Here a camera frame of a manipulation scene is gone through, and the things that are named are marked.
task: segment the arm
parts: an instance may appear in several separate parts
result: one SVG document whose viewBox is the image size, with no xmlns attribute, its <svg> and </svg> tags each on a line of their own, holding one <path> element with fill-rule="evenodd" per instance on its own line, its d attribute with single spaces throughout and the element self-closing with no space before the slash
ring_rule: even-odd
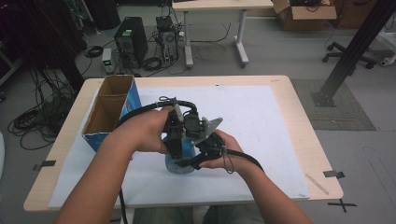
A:
<svg viewBox="0 0 396 224">
<path fill-rule="evenodd" d="M 108 223 L 134 152 L 167 152 L 161 133 L 172 110 L 164 107 L 135 116 L 109 134 L 55 223 Z"/>
<path fill-rule="evenodd" d="M 227 148 L 243 151 L 237 141 L 227 133 L 216 130 Z M 250 161 L 231 155 L 234 170 L 247 183 L 254 201 L 262 214 L 265 223 L 312 223 L 305 212 L 291 200 L 259 167 Z M 207 168 L 225 168 L 231 170 L 231 164 L 219 158 L 200 164 Z"/>
</svg>

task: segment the table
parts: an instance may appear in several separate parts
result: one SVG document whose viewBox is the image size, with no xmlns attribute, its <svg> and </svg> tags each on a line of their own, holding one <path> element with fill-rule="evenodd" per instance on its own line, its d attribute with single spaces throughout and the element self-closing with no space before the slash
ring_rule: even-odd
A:
<svg viewBox="0 0 396 224">
<path fill-rule="evenodd" d="M 245 48 L 242 44 L 242 35 L 244 33 L 245 19 L 247 15 L 247 9 L 250 8 L 267 8 L 272 7 L 273 3 L 271 0 L 195 0 L 188 2 L 173 3 L 173 9 L 175 11 L 183 11 L 184 15 L 184 32 L 185 32 L 185 55 L 186 65 L 188 68 L 192 68 L 192 52 L 191 52 L 191 41 L 189 32 L 189 12 L 191 11 L 212 11 L 218 15 L 213 21 L 218 21 L 219 15 L 222 17 L 224 13 L 219 13 L 219 10 L 240 10 L 239 17 L 239 29 L 238 35 L 235 37 L 235 43 L 238 49 L 239 56 L 241 57 L 242 67 L 248 64 L 248 56 L 245 52 Z"/>
<path fill-rule="evenodd" d="M 305 175 L 311 193 L 310 200 L 330 200 L 343 197 L 336 177 L 325 177 L 323 172 L 332 167 L 316 137 L 290 80 L 285 76 L 233 76 L 233 77 L 138 77 L 138 87 L 193 87 L 208 85 L 268 85 L 273 89 L 279 110 L 284 119 L 290 140 Z M 37 180 L 23 205 L 27 211 L 49 211 L 49 201 L 56 187 L 64 159 L 70 150 L 77 130 L 103 80 L 93 78 L 85 81 L 61 132 L 52 146 L 47 161 L 54 166 L 42 167 Z"/>
</svg>

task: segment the chair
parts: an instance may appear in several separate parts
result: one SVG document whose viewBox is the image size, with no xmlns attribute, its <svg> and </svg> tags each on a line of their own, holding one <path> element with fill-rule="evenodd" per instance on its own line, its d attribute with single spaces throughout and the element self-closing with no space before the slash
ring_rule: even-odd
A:
<svg viewBox="0 0 396 224">
<path fill-rule="evenodd" d="M 343 47 L 342 45 L 340 45 L 340 44 L 338 44 L 338 43 L 336 43 L 336 42 L 332 42 L 332 43 L 327 47 L 327 50 L 333 50 L 334 48 L 340 50 L 341 52 L 330 52 L 330 53 L 327 53 L 326 56 L 324 56 L 324 58 L 322 59 L 322 61 L 323 61 L 324 63 L 326 63 L 327 61 L 329 61 L 329 58 L 332 58 L 332 57 L 341 57 L 341 56 L 343 56 L 344 51 L 346 50 L 345 47 Z M 367 68 L 367 69 L 372 69 L 372 68 L 374 68 L 374 65 L 377 64 L 377 61 L 376 61 L 376 60 L 367 58 L 367 57 L 365 57 L 365 56 L 361 56 L 361 57 L 359 58 L 359 60 L 361 60 L 362 62 L 367 63 L 367 64 L 365 65 L 365 68 Z M 356 69 L 356 66 L 353 68 L 353 70 L 351 71 L 351 74 L 350 74 L 350 75 L 352 75 L 352 73 L 353 73 L 353 71 L 354 71 L 355 69 Z"/>
</svg>

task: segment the background table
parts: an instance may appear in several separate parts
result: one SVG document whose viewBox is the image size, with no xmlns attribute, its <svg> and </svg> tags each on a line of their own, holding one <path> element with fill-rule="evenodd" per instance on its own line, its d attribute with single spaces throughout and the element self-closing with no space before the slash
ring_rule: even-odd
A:
<svg viewBox="0 0 396 224">
<path fill-rule="evenodd" d="M 56 187 L 64 158 L 74 142 L 77 130 L 87 112 L 95 91 L 103 80 L 93 78 L 85 81 L 61 132 L 56 139 L 47 161 L 56 161 L 54 166 L 43 167 L 30 191 L 24 209 L 48 211 L 52 192 Z M 339 199 L 343 191 L 336 177 L 326 177 L 323 172 L 332 170 L 323 148 L 315 135 L 304 109 L 285 76 L 235 76 L 235 77 L 141 77 L 138 87 L 192 87 L 207 85 L 268 85 L 271 86 L 279 110 L 290 135 L 296 155 L 311 193 L 310 200 Z"/>
<path fill-rule="evenodd" d="M 247 9 L 250 8 L 267 8 L 272 7 L 273 3 L 271 0 L 195 0 L 188 2 L 173 3 L 172 7 L 175 11 L 183 11 L 184 15 L 184 32 L 185 32 L 185 54 L 186 54 L 186 65 L 191 68 L 193 66 L 192 52 L 191 52 L 191 41 L 189 32 L 189 21 L 190 12 L 199 11 L 198 16 L 210 17 L 211 19 L 206 22 L 213 23 L 223 21 L 228 15 L 230 10 L 240 10 L 239 17 L 239 29 L 238 35 L 235 37 L 235 43 L 241 57 L 242 66 L 248 64 L 248 56 L 245 52 L 245 48 L 242 44 L 242 35 L 244 33 L 245 18 L 247 15 Z"/>
</svg>

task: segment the human hand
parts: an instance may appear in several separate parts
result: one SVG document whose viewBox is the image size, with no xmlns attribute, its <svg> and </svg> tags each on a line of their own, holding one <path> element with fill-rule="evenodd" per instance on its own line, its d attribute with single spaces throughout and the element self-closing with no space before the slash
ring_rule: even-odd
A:
<svg viewBox="0 0 396 224">
<path fill-rule="evenodd" d="M 223 140 L 224 146 L 226 146 L 228 149 L 244 152 L 233 136 L 221 130 L 215 130 L 214 133 L 216 133 Z M 199 166 L 210 169 L 224 168 L 228 171 L 236 171 L 239 173 L 251 163 L 247 159 L 244 159 L 239 156 L 235 156 L 235 155 L 228 155 L 228 156 L 224 155 L 224 156 L 225 158 L 220 157 L 213 161 L 204 161 L 201 164 L 199 164 Z"/>
<path fill-rule="evenodd" d="M 121 124 L 112 135 L 116 135 L 121 144 L 134 151 L 167 154 L 168 150 L 161 139 L 161 134 L 168 114 L 173 110 L 172 106 L 166 106 L 160 111 L 150 110 L 136 115 Z"/>
</svg>

